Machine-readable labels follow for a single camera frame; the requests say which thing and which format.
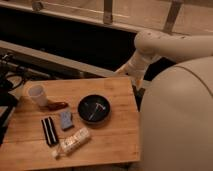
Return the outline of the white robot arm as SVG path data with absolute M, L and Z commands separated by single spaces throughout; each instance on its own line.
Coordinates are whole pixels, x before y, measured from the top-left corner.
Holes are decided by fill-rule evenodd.
M 169 35 L 144 29 L 118 71 L 144 84 L 148 67 L 175 64 L 146 87 L 141 102 L 143 171 L 213 171 L 213 35 Z

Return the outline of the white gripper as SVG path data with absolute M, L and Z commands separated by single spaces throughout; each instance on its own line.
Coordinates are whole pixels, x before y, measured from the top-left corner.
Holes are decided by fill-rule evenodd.
M 129 63 L 123 64 L 115 71 L 115 73 L 119 75 L 128 75 L 134 81 L 138 81 L 140 79 L 140 70 L 136 66 Z

